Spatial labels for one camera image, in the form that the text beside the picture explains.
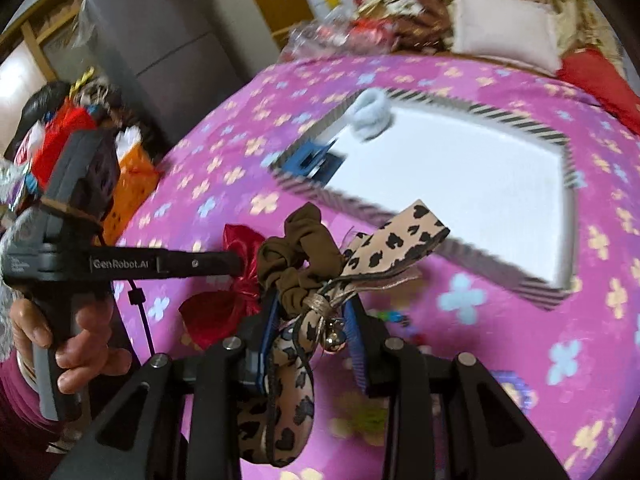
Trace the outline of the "person left hand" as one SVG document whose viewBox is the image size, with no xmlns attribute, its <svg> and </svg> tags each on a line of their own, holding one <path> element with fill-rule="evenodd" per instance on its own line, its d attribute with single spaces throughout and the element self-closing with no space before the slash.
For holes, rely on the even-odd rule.
<svg viewBox="0 0 640 480">
<path fill-rule="evenodd" d="M 64 394 L 76 393 L 100 375 L 125 375 L 132 364 L 126 349 L 111 348 L 111 322 L 114 300 L 86 301 L 76 314 L 79 333 L 62 344 L 55 344 L 54 358 L 63 373 L 58 388 Z M 47 350 L 53 335 L 40 310 L 27 299 L 17 299 L 10 310 L 13 342 L 18 369 L 25 382 L 36 388 L 34 347 Z"/>
</svg>

